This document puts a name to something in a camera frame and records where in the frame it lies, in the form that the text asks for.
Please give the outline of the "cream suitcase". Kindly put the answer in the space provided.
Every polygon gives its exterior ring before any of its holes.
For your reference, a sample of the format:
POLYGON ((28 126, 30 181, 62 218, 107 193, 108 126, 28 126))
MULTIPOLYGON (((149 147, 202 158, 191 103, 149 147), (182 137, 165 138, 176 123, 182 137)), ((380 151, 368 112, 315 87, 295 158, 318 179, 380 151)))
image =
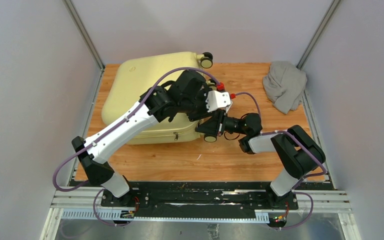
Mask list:
MULTIPOLYGON (((120 65, 102 110, 101 118, 108 126, 136 103, 165 73, 179 67, 201 68, 204 54, 184 51, 130 59, 120 65)), ((201 137, 195 131, 198 121, 191 122, 184 113, 178 113, 136 135, 129 145, 191 142, 201 137)))

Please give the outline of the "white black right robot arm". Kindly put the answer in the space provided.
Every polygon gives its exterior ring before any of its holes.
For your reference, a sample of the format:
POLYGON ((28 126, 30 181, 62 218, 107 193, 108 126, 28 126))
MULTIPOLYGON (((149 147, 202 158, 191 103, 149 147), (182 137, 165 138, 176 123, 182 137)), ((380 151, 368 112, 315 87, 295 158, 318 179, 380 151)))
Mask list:
POLYGON ((207 142, 216 141, 224 133, 243 135, 238 141, 239 147, 249 155, 277 153, 283 169, 266 187, 263 202, 272 209, 278 209, 305 179, 327 173, 324 167, 326 155, 300 125, 272 132, 262 132, 262 129, 258 113, 235 118, 217 110, 195 130, 203 134, 207 142))

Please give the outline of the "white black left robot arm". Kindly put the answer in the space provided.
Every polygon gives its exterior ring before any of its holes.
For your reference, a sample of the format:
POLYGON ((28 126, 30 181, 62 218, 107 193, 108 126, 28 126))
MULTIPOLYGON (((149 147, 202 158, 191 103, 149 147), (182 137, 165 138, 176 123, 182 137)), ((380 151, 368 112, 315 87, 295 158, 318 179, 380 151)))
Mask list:
POLYGON ((200 120, 218 110, 220 92, 207 84, 208 75, 193 67, 166 72, 110 125, 92 136, 73 138, 74 154, 68 159, 79 160, 88 183, 109 191, 120 206, 129 206, 133 201, 130 183, 111 167, 110 157, 143 131, 166 119, 172 121, 177 114, 200 120))

